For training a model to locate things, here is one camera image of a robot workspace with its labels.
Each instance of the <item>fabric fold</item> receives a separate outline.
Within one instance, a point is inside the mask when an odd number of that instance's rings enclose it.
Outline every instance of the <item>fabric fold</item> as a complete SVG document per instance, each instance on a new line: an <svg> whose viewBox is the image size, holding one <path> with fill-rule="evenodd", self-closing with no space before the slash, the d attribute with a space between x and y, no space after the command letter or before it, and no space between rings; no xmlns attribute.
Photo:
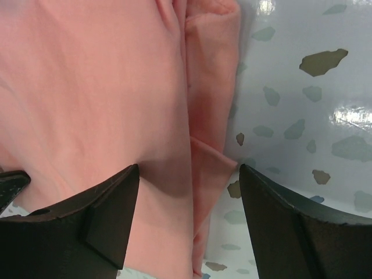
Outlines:
<svg viewBox="0 0 372 279"><path fill-rule="evenodd" d="M28 211L138 163L125 265L201 276L237 66L235 0L0 1L0 166Z"/></svg>

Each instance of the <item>glossy white surface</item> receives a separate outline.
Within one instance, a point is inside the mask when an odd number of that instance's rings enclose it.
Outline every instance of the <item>glossy white surface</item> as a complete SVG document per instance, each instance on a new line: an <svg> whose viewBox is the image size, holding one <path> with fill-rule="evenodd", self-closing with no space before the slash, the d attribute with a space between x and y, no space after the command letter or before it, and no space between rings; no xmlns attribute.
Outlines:
<svg viewBox="0 0 372 279"><path fill-rule="evenodd" d="M306 197L372 217L372 0L240 3L241 65L226 154ZM337 49L348 54L326 74L299 69L305 56ZM203 279L258 278L243 216L241 198L226 190L206 253L223 270L204 266ZM119 278L151 277L125 269Z"/></svg>

